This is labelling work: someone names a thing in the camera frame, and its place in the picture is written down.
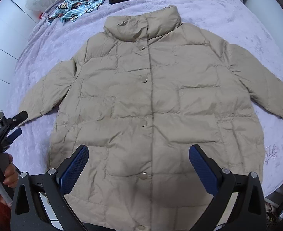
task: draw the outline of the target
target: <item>lavender bedspread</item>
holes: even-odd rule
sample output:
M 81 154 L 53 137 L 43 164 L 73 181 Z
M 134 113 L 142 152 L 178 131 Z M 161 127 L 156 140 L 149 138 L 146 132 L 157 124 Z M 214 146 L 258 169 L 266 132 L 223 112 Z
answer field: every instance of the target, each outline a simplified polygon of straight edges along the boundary
M 131 0 L 114 5 L 106 0 L 97 11 L 85 14 L 73 23 L 61 24 L 56 19 L 48 26 L 47 17 L 61 1 L 56 1 L 34 27 L 16 64 L 5 110 L 7 117 L 18 112 L 27 90 L 53 66 L 70 59 L 89 37 L 102 31 L 108 16 L 139 15 L 171 4 L 178 7 L 183 22 L 195 24 L 246 48 L 283 81 L 280 50 L 262 23 L 239 0 Z M 283 120 L 257 105 L 254 108 L 264 130 L 266 153 L 262 186 L 266 196 L 283 183 Z M 49 138 L 57 111 L 54 108 L 47 115 L 22 126 L 22 136 L 9 149 L 21 171 L 30 174 L 46 172 Z

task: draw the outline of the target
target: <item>human hand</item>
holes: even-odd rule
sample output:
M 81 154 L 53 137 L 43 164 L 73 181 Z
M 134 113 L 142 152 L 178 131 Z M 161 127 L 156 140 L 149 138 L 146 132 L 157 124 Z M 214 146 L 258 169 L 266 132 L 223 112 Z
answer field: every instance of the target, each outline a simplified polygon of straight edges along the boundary
M 8 187 L 11 188 L 15 188 L 17 185 L 17 181 L 19 179 L 19 176 L 15 170 L 15 166 L 13 165 L 12 161 L 13 161 L 13 156 L 12 155 L 8 155 L 8 159 L 9 159 L 9 166 L 6 168 L 4 176 L 5 176 L 5 180 L 3 181 L 4 185 L 7 185 Z M 6 205 L 5 200 L 2 198 L 2 196 L 0 195 L 0 202 L 4 205 Z

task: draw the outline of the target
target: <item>monkey print fabric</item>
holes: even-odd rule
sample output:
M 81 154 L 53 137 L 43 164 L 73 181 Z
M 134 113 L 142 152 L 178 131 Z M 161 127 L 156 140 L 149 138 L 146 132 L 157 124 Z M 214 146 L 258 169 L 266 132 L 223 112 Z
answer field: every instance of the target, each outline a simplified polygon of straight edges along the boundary
M 105 0 L 65 0 L 61 3 L 52 14 L 48 17 L 48 25 L 51 25 L 55 18 L 59 18 L 64 23 L 68 20 L 74 22 L 84 13 L 97 10 Z

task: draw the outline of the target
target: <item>down jacket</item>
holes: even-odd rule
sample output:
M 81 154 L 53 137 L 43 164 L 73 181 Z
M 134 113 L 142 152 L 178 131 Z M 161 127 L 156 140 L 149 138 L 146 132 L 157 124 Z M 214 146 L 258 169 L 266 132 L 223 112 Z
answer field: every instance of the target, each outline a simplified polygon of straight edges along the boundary
M 283 82 L 242 47 L 181 23 L 169 6 L 107 18 L 104 32 L 28 91 L 20 111 L 31 120 L 60 104 L 50 167 L 88 146 L 66 196 L 81 221 L 172 231 L 189 230 L 212 199 L 190 164 L 192 144 L 220 167 L 262 178 L 263 131 L 251 99 L 283 118 Z

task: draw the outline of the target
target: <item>metal screw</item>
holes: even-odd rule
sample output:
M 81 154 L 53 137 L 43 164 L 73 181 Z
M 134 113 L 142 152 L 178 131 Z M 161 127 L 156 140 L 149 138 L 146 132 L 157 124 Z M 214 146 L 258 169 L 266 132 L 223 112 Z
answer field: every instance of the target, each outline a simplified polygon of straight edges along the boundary
M 25 178 L 27 176 L 27 172 L 22 172 L 20 177 Z
M 222 172 L 223 172 L 224 174 L 229 174 L 229 173 L 230 173 L 230 170 L 229 170 L 228 168 L 224 167 L 224 168 L 222 168 Z
M 252 176 L 253 178 L 256 178 L 256 177 L 257 177 L 257 174 L 256 174 L 255 172 L 251 172 L 251 176 Z
M 48 170 L 48 174 L 53 175 L 56 172 L 56 169 L 51 168 Z

